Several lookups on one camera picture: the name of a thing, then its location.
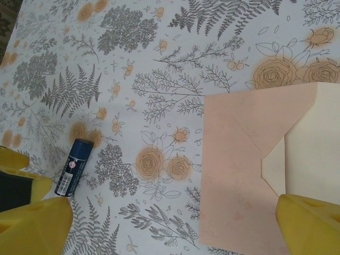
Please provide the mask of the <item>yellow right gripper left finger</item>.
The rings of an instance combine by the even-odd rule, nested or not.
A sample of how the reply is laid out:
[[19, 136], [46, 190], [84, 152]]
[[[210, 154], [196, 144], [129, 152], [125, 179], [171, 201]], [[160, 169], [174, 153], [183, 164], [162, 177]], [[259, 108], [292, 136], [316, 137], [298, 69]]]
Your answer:
[[1, 212], [1, 254], [61, 254], [72, 220], [68, 198]]

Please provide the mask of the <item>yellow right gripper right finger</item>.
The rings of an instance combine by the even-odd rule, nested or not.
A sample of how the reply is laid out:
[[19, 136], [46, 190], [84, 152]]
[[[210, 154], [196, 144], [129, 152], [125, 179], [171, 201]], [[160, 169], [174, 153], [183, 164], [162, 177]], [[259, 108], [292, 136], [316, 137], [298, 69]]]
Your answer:
[[290, 254], [339, 254], [339, 205], [283, 194], [276, 220]]

